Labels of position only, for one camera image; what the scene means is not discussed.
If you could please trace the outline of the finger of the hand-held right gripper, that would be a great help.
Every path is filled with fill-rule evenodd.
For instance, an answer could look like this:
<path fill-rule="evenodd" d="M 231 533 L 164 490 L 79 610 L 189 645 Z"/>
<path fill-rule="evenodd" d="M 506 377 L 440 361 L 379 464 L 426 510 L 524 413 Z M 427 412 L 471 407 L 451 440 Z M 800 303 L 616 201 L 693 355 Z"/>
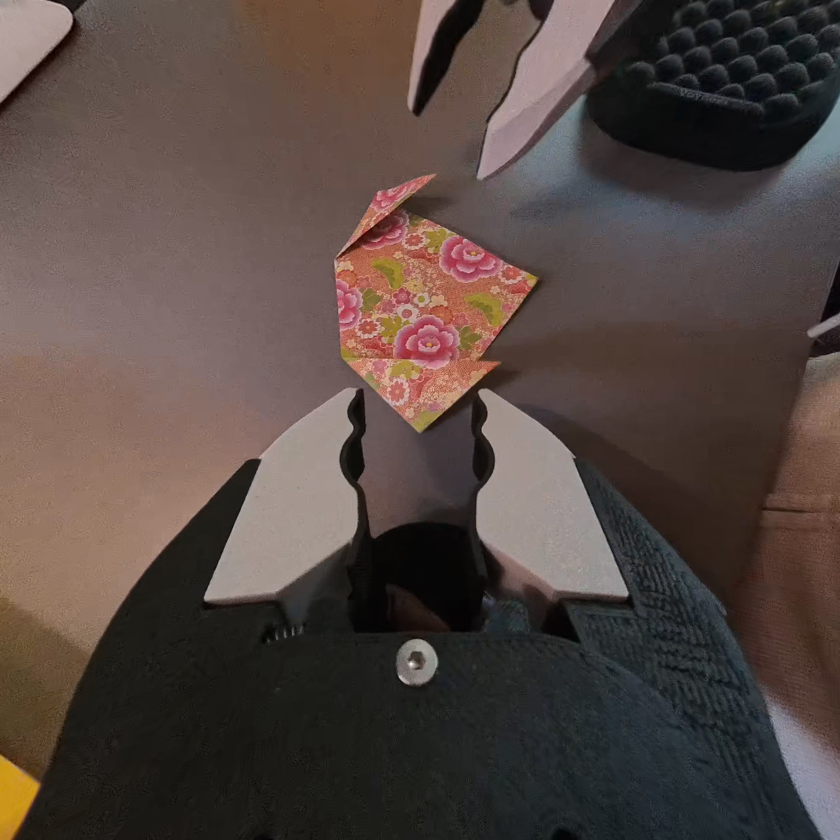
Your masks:
<path fill-rule="evenodd" d="M 422 1 L 416 25 L 407 107 L 420 116 L 445 77 L 484 1 Z"/>
<path fill-rule="evenodd" d="M 490 115 L 476 178 L 522 158 L 603 75 L 639 1 L 557 1 L 520 53 L 511 84 Z"/>

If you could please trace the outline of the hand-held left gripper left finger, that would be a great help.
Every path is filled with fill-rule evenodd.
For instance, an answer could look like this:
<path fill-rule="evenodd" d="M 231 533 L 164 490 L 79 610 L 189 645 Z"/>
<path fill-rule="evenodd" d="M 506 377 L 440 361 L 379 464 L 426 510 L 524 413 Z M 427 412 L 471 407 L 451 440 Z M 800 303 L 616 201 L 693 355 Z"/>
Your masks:
<path fill-rule="evenodd" d="M 261 455 L 206 588 L 209 606 L 308 607 L 369 534 L 364 393 L 346 388 Z"/>

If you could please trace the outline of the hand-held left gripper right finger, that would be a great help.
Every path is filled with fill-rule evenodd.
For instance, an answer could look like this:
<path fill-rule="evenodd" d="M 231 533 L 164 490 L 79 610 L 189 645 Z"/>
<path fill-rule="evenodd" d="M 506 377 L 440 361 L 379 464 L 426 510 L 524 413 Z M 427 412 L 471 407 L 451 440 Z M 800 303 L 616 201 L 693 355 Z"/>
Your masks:
<path fill-rule="evenodd" d="M 478 482 L 471 517 L 490 588 L 528 605 L 627 604 L 629 591 L 576 458 L 549 429 L 491 390 L 472 416 Z"/>

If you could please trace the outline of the floral origami paper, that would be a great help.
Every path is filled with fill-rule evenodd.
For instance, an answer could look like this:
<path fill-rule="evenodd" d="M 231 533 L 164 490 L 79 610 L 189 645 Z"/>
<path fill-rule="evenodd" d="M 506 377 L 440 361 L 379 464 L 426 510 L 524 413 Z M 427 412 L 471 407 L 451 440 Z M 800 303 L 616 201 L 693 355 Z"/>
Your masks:
<path fill-rule="evenodd" d="M 334 260 L 341 358 L 418 433 L 498 367 L 485 353 L 539 281 L 408 211 L 434 178 L 376 192 Z"/>

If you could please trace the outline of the yellow box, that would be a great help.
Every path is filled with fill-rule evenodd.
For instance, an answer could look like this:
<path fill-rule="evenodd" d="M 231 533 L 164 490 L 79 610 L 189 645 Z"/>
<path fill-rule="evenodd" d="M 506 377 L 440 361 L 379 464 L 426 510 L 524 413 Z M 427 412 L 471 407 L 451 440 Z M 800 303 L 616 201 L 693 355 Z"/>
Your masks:
<path fill-rule="evenodd" d="M 1 756 L 1 839 L 13 839 L 39 791 L 39 783 Z"/>

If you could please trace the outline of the white flat base plate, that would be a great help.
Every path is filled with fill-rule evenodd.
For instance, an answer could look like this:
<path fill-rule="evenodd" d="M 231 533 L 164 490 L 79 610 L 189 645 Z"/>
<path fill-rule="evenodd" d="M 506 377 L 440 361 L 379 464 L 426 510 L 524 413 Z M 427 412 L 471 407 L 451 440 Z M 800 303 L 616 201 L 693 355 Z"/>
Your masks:
<path fill-rule="evenodd" d="M 50 1 L 1 2 L 1 102 L 68 36 L 74 17 Z"/>

